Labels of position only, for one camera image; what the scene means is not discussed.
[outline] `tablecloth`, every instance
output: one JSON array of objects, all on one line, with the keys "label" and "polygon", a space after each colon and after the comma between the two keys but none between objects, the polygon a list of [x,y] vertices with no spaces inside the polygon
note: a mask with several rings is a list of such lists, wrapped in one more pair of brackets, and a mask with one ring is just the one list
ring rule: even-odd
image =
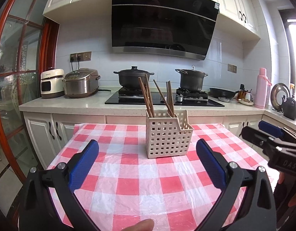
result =
[{"label": "tablecloth", "polygon": [[[147,218],[154,220],[154,230],[194,230],[220,194],[196,155],[200,138],[242,168],[264,166],[274,189],[278,172],[223,125],[193,127],[186,156],[148,159],[145,125],[77,124],[72,139],[49,169],[60,162],[67,163],[91,139],[98,141],[99,155],[75,195],[102,231],[119,231]],[[55,190],[50,192],[60,218],[71,225]],[[234,220],[243,194],[242,188],[225,224]]]}]

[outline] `kettle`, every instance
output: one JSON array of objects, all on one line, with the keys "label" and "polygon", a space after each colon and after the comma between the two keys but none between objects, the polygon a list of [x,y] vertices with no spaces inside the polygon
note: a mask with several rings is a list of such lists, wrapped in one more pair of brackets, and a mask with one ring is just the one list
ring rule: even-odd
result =
[{"label": "kettle", "polygon": [[295,120],[296,119],[296,100],[292,97],[288,97],[287,100],[284,100],[282,97],[282,111],[283,115],[289,119]]}]

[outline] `blue gripper pad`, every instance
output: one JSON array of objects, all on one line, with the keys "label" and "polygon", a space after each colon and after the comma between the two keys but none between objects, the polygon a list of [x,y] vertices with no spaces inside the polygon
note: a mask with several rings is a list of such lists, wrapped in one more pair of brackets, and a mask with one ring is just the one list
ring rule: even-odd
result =
[{"label": "blue gripper pad", "polygon": [[212,149],[203,139],[197,141],[196,153],[204,165],[213,185],[220,190],[226,188],[226,174],[221,165],[212,154]]},{"label": "blue gripper pad", "polygon": [[99,144],[97,141],[91,140],[86,147],[88,147],[88,149],[69,174],[68,186],[71,192],[82,186],[89,170],[99,154]]},{"label": "blue gripper pad", "polygon": [[276,127],[265,121],[260,121],[258,127],[261,131],[266,132],[276,138],[280,138],[283,136],[283,132],[279,127]]}]

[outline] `pan handle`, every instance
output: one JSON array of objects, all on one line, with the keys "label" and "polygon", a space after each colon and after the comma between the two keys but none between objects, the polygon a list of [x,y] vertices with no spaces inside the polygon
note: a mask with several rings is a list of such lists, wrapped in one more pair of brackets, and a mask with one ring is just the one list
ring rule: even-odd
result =
[{"label": "pan handle", "polygon": [[187,74],[187,71],[185,70],[182,70],[182,69],[175,69],[178,73],[184,73],[184,74]]}]

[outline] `silver screw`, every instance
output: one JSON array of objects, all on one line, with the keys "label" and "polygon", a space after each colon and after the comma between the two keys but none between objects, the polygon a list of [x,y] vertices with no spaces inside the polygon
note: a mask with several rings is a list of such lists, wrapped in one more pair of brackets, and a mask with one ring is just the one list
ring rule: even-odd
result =
[{"label": "silver screw", "polygon": [[31,173],[34,173],[37,171],[37,168],[36,167],[31,167],[30,170],[29,170]]},{"label": "silver screw", "polygon": [[66,167],[66,163],[64,163],[64,162],[61,162],[57,165],[57,168],[59,168],[59,169],[64,169],[65,167]]},{"label": "silver screw", "polygon": [[265,167],[263,167],[263,166],[259,166],[258,170],[262,173],[264,173],[266,171]]},{"label": "silver screw", "polygon": [[238,167],[238,164],[232,161],[232,162],[229,163],[229,166],[230,166],[231,168],[235,169],[235,168]]}]

